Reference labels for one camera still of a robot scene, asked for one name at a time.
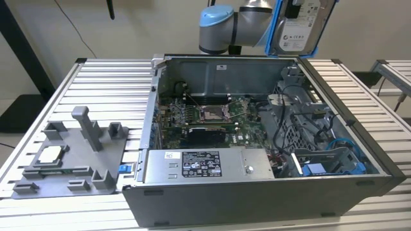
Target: screw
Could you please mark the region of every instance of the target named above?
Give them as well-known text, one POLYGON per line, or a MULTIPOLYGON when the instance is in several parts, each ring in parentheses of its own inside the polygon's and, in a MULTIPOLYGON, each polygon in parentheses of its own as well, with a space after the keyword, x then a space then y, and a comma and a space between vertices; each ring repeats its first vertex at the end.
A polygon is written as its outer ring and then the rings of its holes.
POLYGON ((254 172, 254 168, 251 166, 246 166, 246 173, 251 174, 254 172))

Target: aluminum extrusion table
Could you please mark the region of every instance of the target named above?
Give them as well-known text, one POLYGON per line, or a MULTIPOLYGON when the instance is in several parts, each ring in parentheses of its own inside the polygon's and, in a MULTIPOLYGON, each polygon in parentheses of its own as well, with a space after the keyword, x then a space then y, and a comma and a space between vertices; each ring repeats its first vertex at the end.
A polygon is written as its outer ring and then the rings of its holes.
POLYGON ((378 60, 371 68, 411 97, 411 60, 378 60))
MULTIPOLYGON (((411 128, 371 93, 343 64, 311 60, 329 85, 371 133, 384 150, 411 177, 411 128)), ((13 188, 22 178, 34 153, 46 139, 49 121, 79 127, 71 117, 77 105, 87 105, 90 118, 101 127, 121 121, 131 131, 123 163, 138 160, 139 139, 151 90, 150 60, 91 59, 77 63, 69 76, 0 169, 0 230, 134 230, 139 229, 121 187, 134 173, 121 174, 119 194, 13 200, 13 188)), ((411 179, 384 197, 367 198, 341 218, 221 225, 175 229, 182 231, 242 230, 375 231, 411 230, 411 179)))

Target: warning label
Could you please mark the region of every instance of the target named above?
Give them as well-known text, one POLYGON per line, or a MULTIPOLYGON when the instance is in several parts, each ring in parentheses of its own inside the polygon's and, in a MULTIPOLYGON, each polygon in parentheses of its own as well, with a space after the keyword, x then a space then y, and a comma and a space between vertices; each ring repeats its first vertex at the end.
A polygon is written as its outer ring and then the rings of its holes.
POLYGON ((183 177, 221 177, 221 153, 183 152, 183 177))
POLYGON ((321 0, 306 0, 298 18, 286 19, 281 36, 281 48, 285 51, 303 51, 321 10, 321 0))

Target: gray plastic holder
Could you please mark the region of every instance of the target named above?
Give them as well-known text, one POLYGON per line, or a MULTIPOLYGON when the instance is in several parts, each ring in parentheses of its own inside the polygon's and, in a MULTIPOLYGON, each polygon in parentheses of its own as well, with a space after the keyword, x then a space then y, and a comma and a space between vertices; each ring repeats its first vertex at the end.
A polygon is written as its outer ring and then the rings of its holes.
POLYGON ((121 123, 111 123, 109 128, 101 128, 95 121, 90 121, 87 113, 87 107, 77 107, 73 113, 82 129, 67 129, 59 122, 47 125, 51 135, 47 136, 31 165, 25 168, 23 178, 14 188, 14 199, 115 192, 129 128, 121 123), (57 155, 58 159, 42 163, 42 152, 50 146, 61 146, 62 153, 57 155))

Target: power supply label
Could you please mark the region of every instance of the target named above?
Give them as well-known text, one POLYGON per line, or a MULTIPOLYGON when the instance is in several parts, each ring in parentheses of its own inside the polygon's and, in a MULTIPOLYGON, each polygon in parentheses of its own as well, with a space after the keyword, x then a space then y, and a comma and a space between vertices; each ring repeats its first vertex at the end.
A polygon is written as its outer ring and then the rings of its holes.
POLYGON ((221 153, 183 152, 183 177, 222 177, 221 153))

